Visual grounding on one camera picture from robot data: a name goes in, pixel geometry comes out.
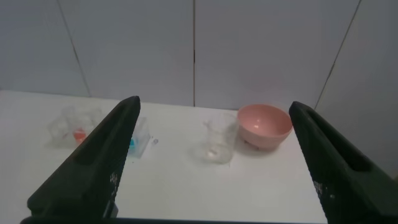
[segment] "red object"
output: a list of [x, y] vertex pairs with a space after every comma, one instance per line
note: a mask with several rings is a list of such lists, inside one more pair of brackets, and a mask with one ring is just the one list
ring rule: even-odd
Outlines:
[[82, 128], [79, 128], [73, 132], [73, 137], [78, 144], [82, 143], [86, 139], [86, 133]]

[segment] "white table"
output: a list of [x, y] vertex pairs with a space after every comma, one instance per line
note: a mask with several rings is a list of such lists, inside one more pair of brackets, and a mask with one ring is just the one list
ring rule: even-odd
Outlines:
[[[117, 103], [0, 91], [0, 223], [28, 217], [27, 199], [73, 150], [49, 144], [49, 122], [66, 106], [108, 113]], [[251, 151], [238, 141], [230, 164], [197, 159], [206, 134], [202, 122], [221, 112], [236, 113], [141, 103], [140, 116], [159, 142], [141, 159], [127, 158], [118, 217], [326, 223], [294, 132], [274, 152]]]

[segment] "pink bowl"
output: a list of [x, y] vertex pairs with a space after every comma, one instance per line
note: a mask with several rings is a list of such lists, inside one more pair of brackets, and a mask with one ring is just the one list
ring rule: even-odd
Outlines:
[[290, 116], [271, 105], [248, 105], [238, 111], [239, 134], [259, 149], [274, 149], [292, 131]]

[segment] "white wall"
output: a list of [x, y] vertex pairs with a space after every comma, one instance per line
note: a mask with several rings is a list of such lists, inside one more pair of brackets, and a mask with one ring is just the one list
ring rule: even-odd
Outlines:
[[0, 88], [88, 96], [56, 1], [0, 1]]
[[357, 5], [196, 1], [196, 105], [315, 106]]
[[91, 96], [193, 105], [193, 1], [60, 1]]
[[362, 0], [317, 111], [398, 175], [398, 1]]

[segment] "glass beaker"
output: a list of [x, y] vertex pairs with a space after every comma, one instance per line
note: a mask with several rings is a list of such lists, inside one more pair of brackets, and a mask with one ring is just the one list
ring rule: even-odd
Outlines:
[[220, 164], [228, 163], [233, 157], [237, 133], [236, 117], [218, 114], [205, 122], [207, 127], [206, 159]]

